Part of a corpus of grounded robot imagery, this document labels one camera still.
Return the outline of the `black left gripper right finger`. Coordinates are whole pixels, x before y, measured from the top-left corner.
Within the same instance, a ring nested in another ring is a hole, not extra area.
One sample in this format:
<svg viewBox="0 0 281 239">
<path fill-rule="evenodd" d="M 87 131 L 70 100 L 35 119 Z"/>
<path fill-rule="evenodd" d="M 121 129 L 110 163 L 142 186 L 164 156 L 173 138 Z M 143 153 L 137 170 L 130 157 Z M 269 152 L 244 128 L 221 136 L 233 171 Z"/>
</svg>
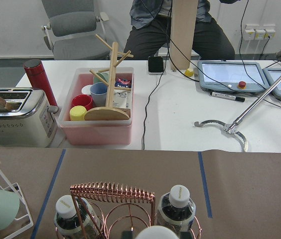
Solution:
<svg viewBox="0 0 281 239">
<path fill-rule="evenodd" d="M 180 232 L 179 238 L 180 239 L 192 239 L 192 233 L 191 232 Z"/>
</svg>

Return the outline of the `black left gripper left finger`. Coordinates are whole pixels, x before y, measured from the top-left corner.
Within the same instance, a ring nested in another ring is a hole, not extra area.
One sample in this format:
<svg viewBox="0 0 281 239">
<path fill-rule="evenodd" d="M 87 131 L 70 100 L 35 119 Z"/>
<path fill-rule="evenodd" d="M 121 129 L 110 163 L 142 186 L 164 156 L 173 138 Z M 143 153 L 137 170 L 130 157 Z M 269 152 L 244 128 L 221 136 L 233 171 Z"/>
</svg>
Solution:
<svg viewBox="0 0 281 239">
<path fill-rule="evenodd" d="M 133 231 L 123 231 L 121 233 L 121 239 L 134 239 Z"/>
</svg>

